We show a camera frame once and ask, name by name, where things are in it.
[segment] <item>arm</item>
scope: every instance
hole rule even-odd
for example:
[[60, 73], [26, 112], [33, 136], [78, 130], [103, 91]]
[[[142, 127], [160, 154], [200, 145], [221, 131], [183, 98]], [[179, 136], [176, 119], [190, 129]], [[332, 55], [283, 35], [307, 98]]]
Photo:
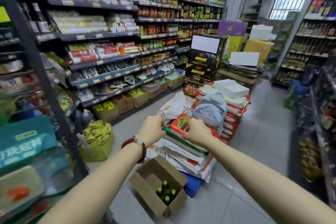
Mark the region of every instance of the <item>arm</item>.
[[201, 120], [190, 119], [184, 138], [207, 149], [277, 224], [332, 224], [336, 212], [273, 169], [213, 137]]
[[[147, 147], [151, 146], [165, 133], [161, 130], [162, 121], [159, 116], [149, 116], [136, 137], [141, 138]], [[45, 214], [39, 224], [98, 223], [141, 155], [140, 145], [126, 145], [77, 184]]]

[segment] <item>person's right arm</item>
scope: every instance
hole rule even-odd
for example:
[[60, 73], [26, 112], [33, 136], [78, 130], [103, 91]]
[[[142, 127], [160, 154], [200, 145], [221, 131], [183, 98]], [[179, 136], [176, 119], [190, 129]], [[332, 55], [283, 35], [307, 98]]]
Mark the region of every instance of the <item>person's right arm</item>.
[[336, 212], [273, 169], [213, 137], [202, 120], [185, 122], [184, 139], [207, 149], [277, 224], [335, 224]]

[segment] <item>person's right hand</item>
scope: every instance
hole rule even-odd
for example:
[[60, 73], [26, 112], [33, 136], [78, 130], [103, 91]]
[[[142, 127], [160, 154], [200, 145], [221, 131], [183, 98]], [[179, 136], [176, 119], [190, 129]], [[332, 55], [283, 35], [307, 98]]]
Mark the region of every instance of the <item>person's right hand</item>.
[[204, 148], [209, 140], [212, 139], [210, 128], [208, 128], [202, 120], [190, 118], [183, 124], [181, 129], [187, 132], [182, 136], [183, 139]]

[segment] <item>person's left arm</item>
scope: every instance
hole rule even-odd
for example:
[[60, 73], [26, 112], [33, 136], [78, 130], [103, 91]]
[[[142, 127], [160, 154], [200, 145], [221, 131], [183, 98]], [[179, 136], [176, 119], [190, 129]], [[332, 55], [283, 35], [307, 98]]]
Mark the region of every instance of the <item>person's left arm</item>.
[[[148, 148], [164, 135], [162, 122], [159, 116], [149, 116], [136, 137], [142, 139]], [[126, 145], [67, 193], [39, 224], [98, 223], [141, 155], [142, 146], [137, 143]]]

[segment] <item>teal package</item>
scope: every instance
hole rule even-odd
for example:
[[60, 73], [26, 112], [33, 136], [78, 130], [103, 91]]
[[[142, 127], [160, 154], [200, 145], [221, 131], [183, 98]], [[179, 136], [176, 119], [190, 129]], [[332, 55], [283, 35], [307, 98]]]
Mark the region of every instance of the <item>teal package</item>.
[[0, 127], [0, 169], [57, 146], [54, 127], [41, 115]]

